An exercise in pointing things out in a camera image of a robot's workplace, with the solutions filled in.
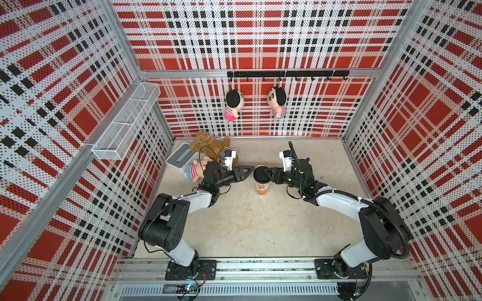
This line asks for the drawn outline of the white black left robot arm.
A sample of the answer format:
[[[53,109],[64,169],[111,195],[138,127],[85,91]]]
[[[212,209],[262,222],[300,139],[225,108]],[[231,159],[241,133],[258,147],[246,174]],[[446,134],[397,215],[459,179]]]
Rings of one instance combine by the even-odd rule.
[[[138,229],[139,239],[171,259],[169,269],[175,277],[194,279],[202,268],[198,252],[183,239],[189,214],[213,206],[221,187],[246,180],[254,170],[254,166],[241,165],[230,171],[219,163],[208,163],[196,191],[179,196],[158,194]]]

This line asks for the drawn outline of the black plastic cup lid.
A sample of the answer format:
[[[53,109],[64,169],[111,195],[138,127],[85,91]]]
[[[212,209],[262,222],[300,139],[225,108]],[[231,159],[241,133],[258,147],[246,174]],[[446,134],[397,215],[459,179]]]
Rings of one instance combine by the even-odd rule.
[[[253,172],[253,178],[257,184],[268,184],[271,182],[270,176],[267,174],[267,166],[257,166]]]

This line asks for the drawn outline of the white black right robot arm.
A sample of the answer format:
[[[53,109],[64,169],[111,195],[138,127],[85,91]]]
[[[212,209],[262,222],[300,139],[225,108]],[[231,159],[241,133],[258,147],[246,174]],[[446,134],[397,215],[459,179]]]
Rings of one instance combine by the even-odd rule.
[[[349,278],[356,268],[366,264],[409,256],[413,235],[387,198],[365,199],[334,189],[315,179],[309,159],[289,160],[292,162],[289,169],[262,167],[262,177],[274,184],[296,188],[299,199],[350,217],[361,227],[363,238],[334,255],[329,273]]]

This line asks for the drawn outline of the printed paper milk tea cup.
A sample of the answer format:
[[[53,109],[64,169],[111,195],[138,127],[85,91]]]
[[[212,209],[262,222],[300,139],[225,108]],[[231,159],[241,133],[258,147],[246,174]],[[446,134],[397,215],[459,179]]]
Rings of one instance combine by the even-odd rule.
[[[267,183],[260,183],[256,181],[256,193],[258,195],[266,195],[269,190],[269,182]]]

